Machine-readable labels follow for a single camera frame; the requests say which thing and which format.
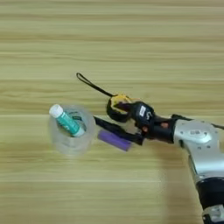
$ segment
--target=wood grain surface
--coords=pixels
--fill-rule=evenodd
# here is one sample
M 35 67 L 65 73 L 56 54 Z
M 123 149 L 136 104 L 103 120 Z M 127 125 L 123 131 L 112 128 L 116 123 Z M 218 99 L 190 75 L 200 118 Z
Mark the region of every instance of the wood grain surface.
M 224 123 L 223 38 L 221 0 L 0 0 L 0 222 L 202 223 L 183 150 L 95 139 L 68 158 L 51 145 L 48 109 L 106 117 L 108 98 L 81 72 L 160 115 Z

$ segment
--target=transparent cup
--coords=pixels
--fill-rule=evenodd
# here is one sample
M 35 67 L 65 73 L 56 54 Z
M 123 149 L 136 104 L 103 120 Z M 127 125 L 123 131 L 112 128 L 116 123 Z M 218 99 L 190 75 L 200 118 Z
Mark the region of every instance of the transparent cup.
M 85 130 L 82 136 L 74 137 L 65 131 L 57 121 L 50 116 L 49 132 L 55 148 L 67 155 L 79 156 L 84 154 L 95 137 L 95 119 L 83 107 L 77 105 L 61 105 Z

